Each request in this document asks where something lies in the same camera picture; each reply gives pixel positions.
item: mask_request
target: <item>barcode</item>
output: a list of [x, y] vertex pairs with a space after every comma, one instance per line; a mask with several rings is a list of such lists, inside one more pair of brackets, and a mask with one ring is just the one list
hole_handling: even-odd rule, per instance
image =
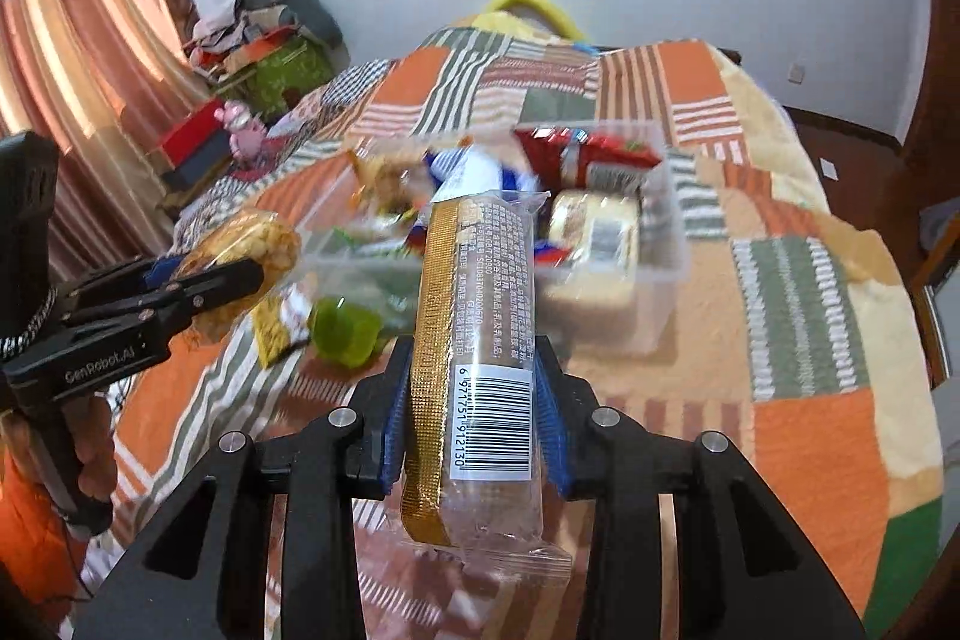
[[451, 480], [530, 480], [533, 373], [495, 365], [453, 367]]
[[594, 220], [590, 228], [589, 260], [595, 263], [620, 263], [624, 228], [620, 220]]
[[605, 194], [639, 196], [644, 175], [645, 170], [637, 167], [593, 162], [587, 164], [587, 189], [603, 191]]

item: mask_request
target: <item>pink pig toy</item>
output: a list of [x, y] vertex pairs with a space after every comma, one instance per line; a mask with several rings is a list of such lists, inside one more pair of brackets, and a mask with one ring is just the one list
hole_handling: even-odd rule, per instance
[[267, 127], [255, 116], [243, 101], [233, 98], [218, 109], [213, 116], [230, 132], [230, 152], [233, 160], [248, 164], [256, 160], [267, 136]]

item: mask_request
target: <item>orange striped curtain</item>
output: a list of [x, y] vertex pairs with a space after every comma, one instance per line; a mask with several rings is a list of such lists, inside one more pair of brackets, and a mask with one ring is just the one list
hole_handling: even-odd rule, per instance
[[50, 262], [69, 279], [169, 247], [145, 153], [208, 92], [165, 0], [0, 0], [0, 135], [56, 140]]

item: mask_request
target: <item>silver bolt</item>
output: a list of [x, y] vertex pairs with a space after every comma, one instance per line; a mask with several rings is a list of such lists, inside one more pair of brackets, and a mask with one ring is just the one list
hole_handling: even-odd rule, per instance
[[730, 441], [726, 438], [726, 435], [720, 434], [720, 432], [704, 432], [700, 442], [704, 443], [704, 448], [707, 448], [710, 453], [723, 453], [730, 446]]
[[336, 408], [336, 410], [330, 411], [330, 415], [326, 417], [326, 420], [330, 422], [330, 426], [343, 429], [344, 426], [349, 426], [353, 421], [357, 420], [357, 414], [350, 408]]
[[227, 432], [217, 444], [224, 453], [236, 453], [247, 444], [247, 438], [243, 432]]
[[613, 408], [597, 408], [590, 414], [593, 423], [602, 426], [604, 429], [616, 426], [620, 422], [620, 413]]

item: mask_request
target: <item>bed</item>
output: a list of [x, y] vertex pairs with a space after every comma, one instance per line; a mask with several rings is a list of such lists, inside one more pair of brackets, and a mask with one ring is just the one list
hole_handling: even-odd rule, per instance
[[[175, 251], [241, 206], [301, 229], [336, 221], [318, 194], [349, 164], [342, 139], [463, 132], [494, 121], [654, 119], [671, 152], [692, 269], [656, 352], [568, 371], [601, 404], [693, 439], [721, 429], [755, 464], [832, 569], [870, 636], [899, 616], [936, 560], [943, 463], [913, 310], [874, 232], [829, 213], [782, 108], [703, 42], [599, 53], [502, 14], [431, 35], [405, 58], [351, 68], [296, 108], [304, 129], [253, 181], [224, 178], [181, 220]], [[116, 429], [112, 530], [91, 546], [93, 581], [211, 442], [301, 429], [349, 398], [357, 376], [299, 351], [256, 363], [248, 322], [134, 378]], [[378, 371], [368, 367], [364, 374]], [[278, 636], [282, 504], [275, 511], [266, 636]], [[544, 490], [545, 536], [574, 557], [563, 588], [465, 573], [377, 533], [380, 504], [354, 506], [371, 638], [573, 637], [592, 508]], [[664, 541], [675, 546], [664, 506]], [[666, 557], [664, 637], [678, 632]]]

